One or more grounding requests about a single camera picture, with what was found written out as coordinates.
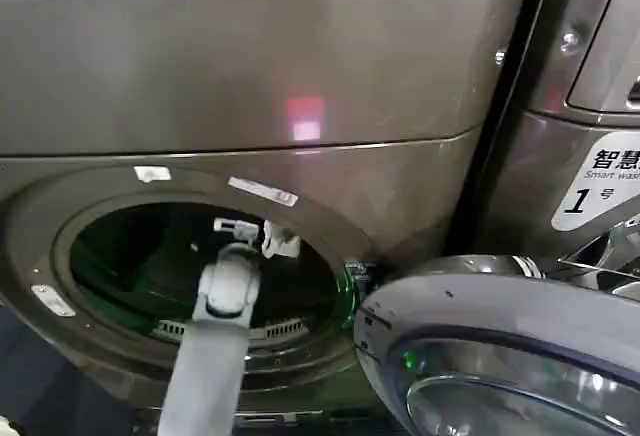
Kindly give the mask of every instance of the white sign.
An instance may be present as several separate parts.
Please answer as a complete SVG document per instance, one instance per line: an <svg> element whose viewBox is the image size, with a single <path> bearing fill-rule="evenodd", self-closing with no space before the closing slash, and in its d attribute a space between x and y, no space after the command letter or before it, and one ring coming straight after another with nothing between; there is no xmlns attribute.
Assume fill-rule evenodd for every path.
<svg viewBox="0 0 640 436"><path fill-rule="evenodd" d="M607 134L591 147L551 226L571 231L638 195L640 131Z"/></svg>
<svg viewBox="0 0 640 436"><path fill-rule="evenodd" d="M31 291L56 316L73 318L76 312L62 299L58 292L47 284L34 284Z"/></svg>
<svg viewBox="0 0 640 436"><path fill-rule="evenodd" d="M136 176L143 183L152 181L171 181L171 171L164 166L134 166Z"/></svg>
<svg viewBox="0 0 640 436"><path fill-rule="evenodd" d="M249 181L248 179L231 177L229 178L229 186L233 186L236 189L246 191L247 193L260 196L261 198L268 199L274 203L282 204L290 208L298 202L298 196L293 193L265 186L264 184L256 183L255 181Z"/></svg>

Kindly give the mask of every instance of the gray robotic arm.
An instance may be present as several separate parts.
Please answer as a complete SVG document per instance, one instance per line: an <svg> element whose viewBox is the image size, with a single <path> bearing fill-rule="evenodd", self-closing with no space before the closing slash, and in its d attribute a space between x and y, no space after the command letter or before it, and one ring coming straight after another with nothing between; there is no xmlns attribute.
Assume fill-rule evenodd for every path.
<svg viewBox="0 0 640 436"><path fill-rule="evenodd" d="M160 416L159 436L231 433L260 287L256 255L249 245L234 243L205 267Z"/></svg>

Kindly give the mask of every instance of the smart washer sign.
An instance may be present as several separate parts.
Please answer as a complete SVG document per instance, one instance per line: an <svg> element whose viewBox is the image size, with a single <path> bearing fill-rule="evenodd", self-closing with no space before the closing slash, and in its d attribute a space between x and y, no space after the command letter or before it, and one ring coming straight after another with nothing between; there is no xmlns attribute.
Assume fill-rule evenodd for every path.
<svg viewBox="0 0 640 436"><path fill-rule="evenodd" d="M571 231L640 194L640 131L607 134L591 147L551 219Z"/></svg>

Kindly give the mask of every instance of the dark floor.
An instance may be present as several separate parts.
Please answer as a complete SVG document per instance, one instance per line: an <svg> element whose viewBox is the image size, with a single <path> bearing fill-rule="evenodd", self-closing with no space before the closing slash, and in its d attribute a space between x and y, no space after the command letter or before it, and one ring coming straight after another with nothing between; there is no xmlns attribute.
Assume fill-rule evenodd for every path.
<svg viewBox="0 0 640 436"><path fill-rule="evenodd" d="M148 428L153 424L140 424L147 418L145 413L136 414L86 379L1 306L0 382L0 415L17 422L25 436L152 434ZM293 428L243 428L236 429L234 436L387 436L397 432L397 426L384 417Z"/></svg>

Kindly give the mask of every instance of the washing machine door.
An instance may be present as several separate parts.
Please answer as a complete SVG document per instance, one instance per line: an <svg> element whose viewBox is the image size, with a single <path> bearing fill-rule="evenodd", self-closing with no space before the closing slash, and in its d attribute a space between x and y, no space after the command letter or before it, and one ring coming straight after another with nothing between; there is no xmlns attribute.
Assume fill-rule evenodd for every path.
<svg viewBox="0 0 640 436"><path fill-rule="evenodd" d="M355 343L379 397L413 435L640 434L640 305L508 258L363 302Z"/></svg>

